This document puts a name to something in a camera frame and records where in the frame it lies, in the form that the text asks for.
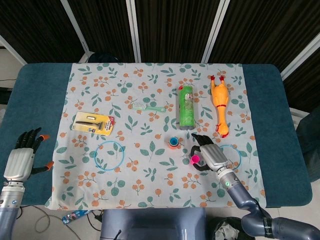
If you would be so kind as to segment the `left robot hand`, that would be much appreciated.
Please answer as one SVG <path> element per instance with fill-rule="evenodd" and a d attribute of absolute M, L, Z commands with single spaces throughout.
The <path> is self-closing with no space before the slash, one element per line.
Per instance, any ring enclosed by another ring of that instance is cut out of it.
<path fill-rule="evenodd" d="M 9 182 L 26 182 L 31 175 L 50 171 L 54 162 L 49 161 L 42 167 L 34 167 L 35 155 L 43 141 L 50 138 L 48 134 L 39 134 L 41 128 L 23 132 L 10 152 L 4 170 L 4 178 Z"/>

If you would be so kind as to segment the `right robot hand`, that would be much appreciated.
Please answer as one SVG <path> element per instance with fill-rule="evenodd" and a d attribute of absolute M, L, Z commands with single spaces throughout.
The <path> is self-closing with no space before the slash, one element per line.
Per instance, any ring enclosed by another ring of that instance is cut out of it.
<path fill-rule="evenodd" d="M 228 159 L 219 146 L 213 143 L 207 135 L 192 133 L 191 136 L 195 138 L 198 145 L 192 146 L 190 156 L 193 157 L 195 152 L 200 153 L 206 162 L 203 166 L 200 166 L 197 163 L 192 164 L 198 171 L 203 172 L 211 170 L 217 172 L 219 169 L 227 167 Z"/>

